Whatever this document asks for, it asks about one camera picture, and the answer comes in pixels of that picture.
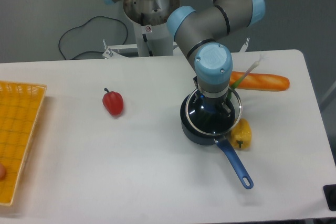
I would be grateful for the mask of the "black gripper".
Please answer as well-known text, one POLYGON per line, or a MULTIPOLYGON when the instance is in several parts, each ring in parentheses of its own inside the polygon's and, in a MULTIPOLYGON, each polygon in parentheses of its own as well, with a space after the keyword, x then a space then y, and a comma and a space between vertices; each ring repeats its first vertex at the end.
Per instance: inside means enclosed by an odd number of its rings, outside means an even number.
POLYGON ((224 112, 226 115, 231 115, 233 109, 227 102, 227 96, 229 94, 229 86, 219 93, 208 93, 199 86, 197 76, 193 78, 196 91, 194 93, 193 104, 199 104, 201 108, 204 108, 209 113, 224 112))

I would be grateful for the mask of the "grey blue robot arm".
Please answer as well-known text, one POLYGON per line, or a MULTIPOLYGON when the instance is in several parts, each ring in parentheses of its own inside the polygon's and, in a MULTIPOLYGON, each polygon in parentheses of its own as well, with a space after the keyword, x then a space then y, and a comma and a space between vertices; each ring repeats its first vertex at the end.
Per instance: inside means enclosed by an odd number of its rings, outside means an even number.
POLYGON ((119 1, 133 23, 139 56, 171 55, 177 45, 196 73, 197 88, 211 101, 223 101, 232 71, 230 52, 218 41, 265 15, 264 0, 212 0, 202 12, 180 0, 104 0, 119 1))

